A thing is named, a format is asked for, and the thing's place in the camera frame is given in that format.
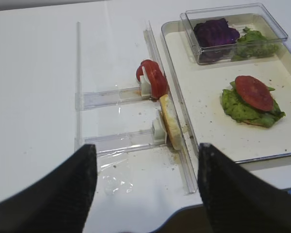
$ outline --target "toasted bread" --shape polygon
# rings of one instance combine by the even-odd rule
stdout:
[[[177,121],[177,113],[172,100],[168,94],[160,98],[162,114],[165,127],[167,129],[168,137],[175,150],[181,150],[182,137],[181,130]]]

